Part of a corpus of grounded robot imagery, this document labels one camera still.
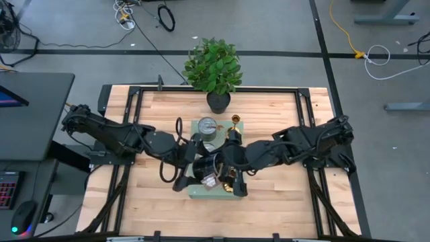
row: wooden tabletop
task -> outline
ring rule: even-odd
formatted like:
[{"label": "wooden tabletop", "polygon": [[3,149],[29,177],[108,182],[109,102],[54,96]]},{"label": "wooden tabletop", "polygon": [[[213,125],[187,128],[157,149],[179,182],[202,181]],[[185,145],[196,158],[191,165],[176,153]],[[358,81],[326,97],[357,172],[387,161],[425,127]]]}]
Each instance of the wooden tabletop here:
[{"label": "wooden tabletop", "polygon": [[[112,87],[106,118],[122,123],[128,88],[128,85]],[[326,88],[309,90],[316,125],[325,123],[333,117],[328,91]],[[304,100],[302,104],[307,121]],[[152,125],[171,134],[175,134],[176,118],[182,117],[185,138],[190,137],[192,120],[205,116],[230,120],[233,114],[238,114],[244,123],[244,145],[256,140],[272,140],[274,132],[299,125],[291,93],[232,93],[226,112],[213,114],[205,93],[145,91],[141,108],[140,124]],[[159,163],[147,155],[137,155],[128,181],[121,235],[148,236],[161,231],[162,236],[184,237],[272,237],[272,233],[279,233],[283,238],[316,238],[308,176],[300,163],[267,168],[256,176],[247,177],[249,195],[239,201],[192,200],[186,190],[174,192],[172,184],[160,180]],[[333,206],[351,230],[360,234],[347,174],[337,168],[325,170]],[[103,206],[111,173],[112,166],[105,165],[89,178],[77,231],[88,226]],[[171,175],[173,167],[165,165],[165,177]],[[320,209],[324,231],[328,234],[327,217],[321,203]],[[110,230],[116,205],[112,211]]]}]

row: black stand leg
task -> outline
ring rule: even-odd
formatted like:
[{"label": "black stand leg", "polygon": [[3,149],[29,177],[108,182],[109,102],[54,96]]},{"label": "black stand leg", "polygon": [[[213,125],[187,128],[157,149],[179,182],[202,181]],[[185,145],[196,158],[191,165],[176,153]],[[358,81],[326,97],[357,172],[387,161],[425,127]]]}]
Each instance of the black stand leg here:
[{"label": "black stand leg", "polygon": [[40,217],[39,223],[48,223],[52,221],[52,219],[54,219],[54,215],[48,212],[49,206],[51,205],[51,200],[52,200],[52,194],[49,194],[48,198],[46,199],[45,207],[43,207],[43,212],[42,212],[42,216]]},{"label": "black stand leg", "polygon": [[88,158],[66,148],[64,145],[58,144],[55,141],[51,142],[51,146],[48,151],[48,158],[55,158],[61,163],[70,165],[78,170],[86,173],[90,172]]}]

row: green base plate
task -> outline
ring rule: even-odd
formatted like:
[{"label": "green base plate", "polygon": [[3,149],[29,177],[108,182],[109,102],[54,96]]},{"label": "green base plate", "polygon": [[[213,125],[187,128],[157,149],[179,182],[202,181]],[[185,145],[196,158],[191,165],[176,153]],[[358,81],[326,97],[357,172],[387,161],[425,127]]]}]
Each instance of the green base plate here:
[{"label": "green base plate", "polygon": [[[191,121],[192,134],[195,134],[198,132],[198,122],[199,120]],[[216,124],[222,126],[220,130],[216,131],[216,138],[210,142],[204,142],[204,143],[210,143],[211,145],[215,146],[215,148],[218,148],[222,144],[224,144],[226,140],[227,129],[230,127],[233,127],[233,123],[231,121],[216,120]],[[239,122],[236,125],[236,127],[241,131],[242,139],[243,139],[243,122]],[[192,166],[188,167],[187,176],[194,177]],[[222,186],[218,186],[210,191],[207,191],[203,185],[190,185],[188,186],[187,189],[188,189],[188,195],[192,199],[213,199],[213,200],[240,200],[241,199],[233,195],[233,193],[231,192],[224,191],[224,188],[222,188]]]}]

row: rgb keyboard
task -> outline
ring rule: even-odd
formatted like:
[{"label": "rgb keyboard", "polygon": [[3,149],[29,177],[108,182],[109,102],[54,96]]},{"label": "rgb keyboard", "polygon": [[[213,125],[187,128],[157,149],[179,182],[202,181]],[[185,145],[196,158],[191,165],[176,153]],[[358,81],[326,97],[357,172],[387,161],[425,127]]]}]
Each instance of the rgb keyboard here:
[{"label": "rgb keyboard", "polygon": [[18,194],[21,171],[0,171],[0,210],[10,210]]}]

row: gray floor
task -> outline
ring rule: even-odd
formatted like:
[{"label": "gray floor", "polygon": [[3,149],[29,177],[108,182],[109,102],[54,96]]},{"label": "gray floor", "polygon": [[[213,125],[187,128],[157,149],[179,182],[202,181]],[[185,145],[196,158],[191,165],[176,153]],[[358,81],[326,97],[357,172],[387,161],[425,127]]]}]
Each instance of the gray floor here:
[{"label": "gray floor", "polygon": [[[24,0],[14,1],[19,11]],[[119,40],[125,31],[116,25],[112,1],[33,0],[21,22],[30,27],[43,42],[104,45]],[[159,2],[145,3],[155,13]],[[330,0],[316,5],[330,53],[351,53],[345,35],[329,17]],[[382,44],[392,53],[414,54],[410,42],[427,33],[430,2],[411,1],[402,11],[414,11],[421,21],[414,26],[358,26],[355,14],[380,13],[392,1],[358,3],[335,1],[336,20],[348,29],[355,47],[367,51]],[[192,37],[224,38],[235,43],[238,50],[278,50],[320,52],[308,1],[299,0],[184,0],[168,1],[175,15],[177,28],[167,33],[155,28],[157,22],[143,9],[135,8],[135,18],[147,36],[161,50],[187,50],[198,43]],[[20,48],[31,48],[23,38]],[[55,46],[41,48],[57,49]],[[152,50],[150,44],[135,31],[125,41],[111,47],[116,50]],[[5,55],[7,61],[18,54]],[[184,56],[166,56],[182,70]],[[363,199],[374,238],[399,241],[426,241],[430,223],[430,163],[426,155],[430,132],[428,113],[386,113],[387,102],[421,102],[429,98],[430,68],[388,81],[375,81],[367,76],[363,60],[331,59],[339,96],[345,114],[355,130],[353,152],[359,172]],[[243,85],[328,87],[321,58],[290,58],[244,56],[241,58]],[[370,71],[379,77],[415,67],[416,60],[393,60],[385,67]],[[161,74],[167,84],[180,84],[181,79],[159,56],[119,55],[54,55],[41,54],[17,67],[19,71],[72,72],[76,74],[69,102],[89,104],[96,108],[97,96],[105,83],[139,83],[155,81]],[[58,131],[55,140],[74,144]],[[77,136],[91,144],[88,136]],[[55,198],[53,213],[59,214],[51,225],[38,228],[38,233],[63,220],[79,205],[80,196]],[[77,216],[52,233],[70,234]]]}]

